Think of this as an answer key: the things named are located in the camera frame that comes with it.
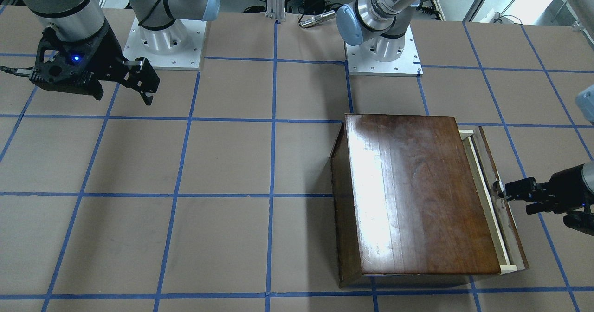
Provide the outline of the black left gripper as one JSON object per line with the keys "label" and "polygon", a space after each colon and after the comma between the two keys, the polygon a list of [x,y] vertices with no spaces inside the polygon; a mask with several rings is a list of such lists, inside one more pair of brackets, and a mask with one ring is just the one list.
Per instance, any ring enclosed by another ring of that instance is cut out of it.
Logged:
{"label": "black left gripper", "polygon": [[532,202],[526,206],[526,213],[529,215],[541,212],[565,214],[563,223],[566,227],[592,236],[593,184],[594,164],[586,162],[556,172],[544,183],[537,183],[534,177],[509,182],[499,196],[506,200]]}

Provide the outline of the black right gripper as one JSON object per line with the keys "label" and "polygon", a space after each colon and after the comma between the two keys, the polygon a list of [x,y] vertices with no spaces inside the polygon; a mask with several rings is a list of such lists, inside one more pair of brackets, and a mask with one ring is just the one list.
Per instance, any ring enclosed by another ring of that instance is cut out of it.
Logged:
{"label": "black right gripper", "polygon": [[57,27],[47,25],[38,44],[38,55],[28,79],[47,91],[88,95],[101,100],[100,81],[117,82],[141,95],[151,105],[161,79],[145,57],[133,61],[123,56],[108,22],[97,33],[77,41],[62,41]]}

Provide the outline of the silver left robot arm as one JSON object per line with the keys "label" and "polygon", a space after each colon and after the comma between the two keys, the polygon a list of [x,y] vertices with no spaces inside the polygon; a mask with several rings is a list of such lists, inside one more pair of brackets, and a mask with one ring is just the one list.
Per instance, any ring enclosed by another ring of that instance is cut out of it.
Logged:
{"label": "silver left robot arm", "polygon": [[[343,41],[349,46],[360,46],[376,38],[393,39],[403,35],[410,21],[404,11],[416,0],[355,0],[341,6],[336,22]],[[506,200],[527,202],[526,213],[552,212],[563,215],[567,227],[593,234],[593,164],[554,173],[549,181],[537,183],[533,177],[509,182],[499,194]]]}

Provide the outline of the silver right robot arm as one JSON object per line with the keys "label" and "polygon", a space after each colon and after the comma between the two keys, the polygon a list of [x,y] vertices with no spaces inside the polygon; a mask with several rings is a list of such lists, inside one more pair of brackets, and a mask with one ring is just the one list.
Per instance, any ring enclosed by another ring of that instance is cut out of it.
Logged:
{"label": "silver right robot arm", "polygon": [[[128,0],[148,52],[163,55],[187,44],[183,20],[214,21],[220,0]],[[101,100],[101,81],[138,92],[151,105],[161,82],[150,60],[129,60],[96,0],[23,0],[43,24],[32,67],[1,70],[26,77],[46,91]]]}

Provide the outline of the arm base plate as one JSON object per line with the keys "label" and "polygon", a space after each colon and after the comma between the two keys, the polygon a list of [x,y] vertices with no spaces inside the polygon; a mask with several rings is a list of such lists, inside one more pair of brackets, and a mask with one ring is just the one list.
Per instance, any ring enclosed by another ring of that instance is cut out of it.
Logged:
{"label": "arm base plate", "polygon": [[145,57],[155,70],[199,71],[209,22],[176,20],[171,27],[151,31],[132,22],[123,48],[129,60]]}
{"label": "arm base plate", "polygon": [[344,44],[350,75],[420,77],[424,71],[412,28],[403,37],[379,36],[361,45]]}

